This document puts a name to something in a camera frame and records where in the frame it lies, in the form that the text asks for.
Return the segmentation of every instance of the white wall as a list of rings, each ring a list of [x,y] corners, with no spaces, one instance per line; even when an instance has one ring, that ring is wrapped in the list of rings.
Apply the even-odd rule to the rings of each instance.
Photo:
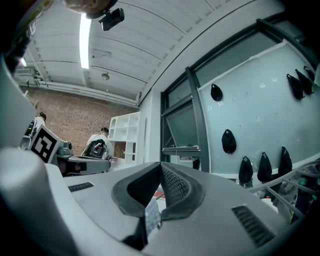
[[[237,32],[254,24],[256,19],[264,19],[271,15],[284,11],[283,5],[278,0],[256,0],[233,11],[229,15],[212,24],[200,36],[192,41],[179,56],[169,65],[156,81],[148,95],[140,105],[141,122],[147,118],[145,139],[142,134],[143,129],[139,129],[138,152],[144,153],[137,156],[137,163],[158,161],[160,157],[160,92],[163,92],[172,82],[174,82],[187,66],[193,65],[198,59],[227,40]]]
[[[140,105],[137,165],[160,160],[160,94],[152,88]]]

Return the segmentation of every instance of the brick wall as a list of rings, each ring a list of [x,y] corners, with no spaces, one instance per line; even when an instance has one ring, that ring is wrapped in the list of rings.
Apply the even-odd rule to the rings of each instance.
[[[46,114],[45,126],[60,139],[72,142],[73,153],[80,155],[92,134],[109,128],[112,117],[137,112],[138,109],[65,92],[28,88],[28,95],[38,101],[38,113]],[[117,151],[125,148],[116,147]]]

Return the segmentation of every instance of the white shirt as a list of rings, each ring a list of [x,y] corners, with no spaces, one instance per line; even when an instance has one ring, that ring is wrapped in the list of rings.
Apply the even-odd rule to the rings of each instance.
[[[86,143],[86,146],[88,146],[91,142],[97,141],[97,140],[104,140],[106,148],[108,149],[108,156],[113,157],[115,152],[114,146],[112,146],[112,143],[110,142],[110,140],[108,140],[108,138],[102,134],[91,135],[90,139]]]
[[[36,116],[35,118],[35,128],[38,131],[40,126],[46,126],[45,120],[41,116]]]

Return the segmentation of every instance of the white shelving unit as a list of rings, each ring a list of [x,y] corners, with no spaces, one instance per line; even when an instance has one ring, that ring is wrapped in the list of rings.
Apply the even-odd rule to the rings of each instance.
[[[139,119],[140,112],[111,118],[108,139],[113,146],[115,146],[116,142],[125,142],[124,161],[119,158],[118,163],[112,163],[115,165],[115,170],[136,165]]]

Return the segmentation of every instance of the security camera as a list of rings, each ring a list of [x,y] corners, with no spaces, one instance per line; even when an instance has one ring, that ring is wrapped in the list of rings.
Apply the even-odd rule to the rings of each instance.
[[[102,25],[103,31],[108,31],[112,29],[115,25],[123,22],[125,20],[124,9],[118,8],[114,11],[108,10],[105,12],[104,17],[99,20],[99,23]]]

